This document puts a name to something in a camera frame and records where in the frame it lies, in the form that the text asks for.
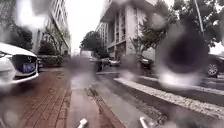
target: car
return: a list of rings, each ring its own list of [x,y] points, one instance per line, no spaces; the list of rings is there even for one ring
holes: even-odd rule
[[[110,64],[110,58],[101,59],[103,66],[108,66]]]
[[[109,60],[110,67],[118,67],[118,66],[120,66],[120,64],[121,64],[121,62],[119,60],[115,60],[115,59]]]
[[[88,59],[88,61],[93,65],[94,71],[102,71],[102,61],[99,56],[91,50],[81,50],[80,56]]]
[[[224,57],[209,54],[209,63],[206,69],[207,76],[217,78],[220,72],[224,72]]]
[[[146,69],[149,69],[149,70],[152,69],[153,61],[150,60],[150,59],[147,59],[147,58],[142,56],[139,60],[139,63],[140,63],[141,68],[146,68]]]
[[[0,85],[19,84],[37,78],[37,56],[25,49],[0,43],[0,75]]]

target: road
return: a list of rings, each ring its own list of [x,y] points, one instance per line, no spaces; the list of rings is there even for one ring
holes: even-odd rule
[[[83,117],[90,128],[142,128],[140,117],[154,126],[175,122],[180,127],[211,128],[224,119],[222,79],[207,79],[198,88],[173,91],[160,86],[155,77],[121,73],[119,68],[97,73],[98,79],[90,83],[87,75],[75,76],[70,83],[65,73],[43,72],[38,79],[2,95],[0,116],[13,112],[17,116],[11,116],[15,119],[10,124],[22,128],[76,127]]]
[[[99,77],[109,90],[158,123],[180,123],[180,116],[187,119],[185,125],[209,128],[224,119],[223,79],[206,78],[194,89],[174,91],[163,88],[155,77],[134,75],[134,79],[127,79],[119,74],[120,70],[113,68]]]

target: white car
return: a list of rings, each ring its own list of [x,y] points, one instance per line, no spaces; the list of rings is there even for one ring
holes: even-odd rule
[[[38,76],[35,54],[16,46],[0,43],[0,86],[27,82]]]
[[[113,66],[115,66],[115,67],[118,67],[118,66],[120,66],[120,61],[118,61],[118,60],[109,60],[109,65],[111,66],[111,67],[113,67]]]

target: shrub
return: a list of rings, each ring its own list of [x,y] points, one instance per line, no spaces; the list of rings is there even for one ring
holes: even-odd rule
[[[39,55],[38,57],[42,60],[44,68],[57,68],[62,65],[61,56]]]

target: pole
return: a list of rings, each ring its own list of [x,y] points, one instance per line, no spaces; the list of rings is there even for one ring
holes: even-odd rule
[[[199,7],[198,7],[197,0],[194,0],[194,3],[196,5],[196,10],[197,10],[197,13],[198,13],[198,19],[199,19],[199,23],[200,23],[201,32],[204,33],[203,23],[202,23],[202,19],[201,19],[201,13],[200,13],[200,10],[199,10]]]

